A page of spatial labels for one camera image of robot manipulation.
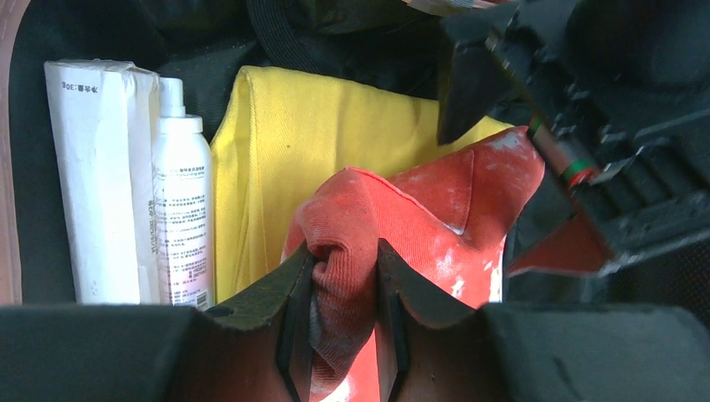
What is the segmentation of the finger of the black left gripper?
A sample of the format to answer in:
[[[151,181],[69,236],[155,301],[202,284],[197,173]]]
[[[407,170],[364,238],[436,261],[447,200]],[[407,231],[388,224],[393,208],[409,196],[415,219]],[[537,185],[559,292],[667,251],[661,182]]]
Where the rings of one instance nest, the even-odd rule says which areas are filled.
[[[512,84],[486,41],[490,34],[506,29],[517,9],[517,5],[496,5],[440,20],[438,145],[461,138],[510,93]]]

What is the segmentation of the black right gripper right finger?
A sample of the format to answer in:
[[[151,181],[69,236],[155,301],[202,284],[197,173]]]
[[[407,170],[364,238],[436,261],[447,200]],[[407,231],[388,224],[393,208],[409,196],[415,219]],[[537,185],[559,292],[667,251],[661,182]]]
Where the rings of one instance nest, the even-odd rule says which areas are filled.
[[[648,304],[467,306],[378,242],[383,401],[706,401],[709,334]]]

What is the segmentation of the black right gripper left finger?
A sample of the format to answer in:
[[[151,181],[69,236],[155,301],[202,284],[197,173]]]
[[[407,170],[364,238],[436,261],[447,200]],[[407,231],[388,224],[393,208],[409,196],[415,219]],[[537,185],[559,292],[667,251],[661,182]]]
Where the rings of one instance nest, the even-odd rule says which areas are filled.
[[[314,258],[192,307],[4,307],[4,401],[306,401]]]

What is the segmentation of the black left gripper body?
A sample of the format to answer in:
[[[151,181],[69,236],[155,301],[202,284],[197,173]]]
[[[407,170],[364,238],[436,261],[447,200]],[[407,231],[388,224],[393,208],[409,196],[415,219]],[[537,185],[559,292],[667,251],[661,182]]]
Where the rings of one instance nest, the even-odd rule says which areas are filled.
[[[709,241],[709,4],[523,1],[487,43],[574,211],[512,271],[607,274]]]

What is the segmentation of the pink hard-shell suitcase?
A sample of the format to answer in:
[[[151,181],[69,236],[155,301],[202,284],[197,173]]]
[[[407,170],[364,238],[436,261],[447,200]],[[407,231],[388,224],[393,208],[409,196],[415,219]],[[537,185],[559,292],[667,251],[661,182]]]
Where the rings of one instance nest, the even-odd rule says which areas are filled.
[[[330,1],[336,23],[312,24],[310,5],[290,1],[280,15],[313,61],[308,74],[350,80],[436,101],[440,20],[389,3],[383,21],[367,26],[350,2]],[[294,70],[269,28],[246,1],[15,1],[2,12],[17,22],[6,32],[7,132],[12,148],[22,298],[27,303],[75,299],[44,83],[56,59],[129,60],[185,82],[188,109],[204,119],[212,141],[239,70]]]

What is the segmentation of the red snack bag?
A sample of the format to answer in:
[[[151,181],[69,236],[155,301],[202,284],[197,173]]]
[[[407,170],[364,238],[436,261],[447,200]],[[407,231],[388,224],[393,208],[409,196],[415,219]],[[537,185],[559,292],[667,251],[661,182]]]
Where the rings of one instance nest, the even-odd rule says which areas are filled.
[[[379,398],[373,329],[378,242],[469,307],[503,297],[507,234],[544,173],[515,126],[390,178],[357,167],[332,175],[296,211],[283,256],[306,245],[312,272],[314,401]]]

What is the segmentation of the yellow box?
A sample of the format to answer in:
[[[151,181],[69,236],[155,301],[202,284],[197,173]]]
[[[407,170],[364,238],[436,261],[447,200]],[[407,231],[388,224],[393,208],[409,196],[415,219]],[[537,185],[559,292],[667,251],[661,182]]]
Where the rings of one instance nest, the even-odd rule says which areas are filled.
[[[350,80],[246,66],[211,143],[216,298],[280,264],[299,205],[342,168],[388,177],[498,133],[486,117],[460,140],[435,143],[439,106]]]

